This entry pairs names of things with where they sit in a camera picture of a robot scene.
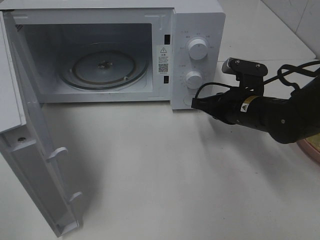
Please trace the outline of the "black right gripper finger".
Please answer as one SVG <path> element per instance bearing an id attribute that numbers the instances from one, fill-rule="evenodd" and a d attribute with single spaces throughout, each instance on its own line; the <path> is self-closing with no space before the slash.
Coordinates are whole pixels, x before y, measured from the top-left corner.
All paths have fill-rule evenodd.
<path id="1" fill-rule="evenodd" d="M 203 111 L 213 118 L 217 117 L 216 108 L 217 101 L 216 100 L 201 100 L 201 99 L 193 99 L 191 103 L 191 107 L 196 110 Z"/>
<path id="2" fill-rule="evenodd" d="M 214 105 L 219 101 L 220 98 L 220 95 L 212 95 L 203 98 L 194 97 L 192 99 L 192 105 Z"/>

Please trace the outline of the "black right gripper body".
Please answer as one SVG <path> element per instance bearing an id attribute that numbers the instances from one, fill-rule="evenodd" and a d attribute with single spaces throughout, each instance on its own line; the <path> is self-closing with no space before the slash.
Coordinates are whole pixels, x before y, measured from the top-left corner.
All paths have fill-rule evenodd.
<path id="1" fill-rule="evenodd" d="M 248 104 L 258 95 L 245 90 L 228 90 L 225 93 L 217 93 L 213 96 L 211 116 L 223 123 L 234 125 L 237 123 L 237 115 L 241 112 L 243 103 Z"/>

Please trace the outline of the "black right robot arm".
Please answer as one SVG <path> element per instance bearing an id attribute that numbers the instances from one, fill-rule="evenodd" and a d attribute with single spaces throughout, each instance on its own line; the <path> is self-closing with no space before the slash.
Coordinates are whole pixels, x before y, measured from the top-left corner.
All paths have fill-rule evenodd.
<path id="1" fill-rule="evenodd" d="M 294 143 L 320 132 L 320 78 L 294 91 L 289 99 L 232 87 L 225 93 L 196 96 L 191 107 L 225 124 L 269 133 L 281 144 Z"/>

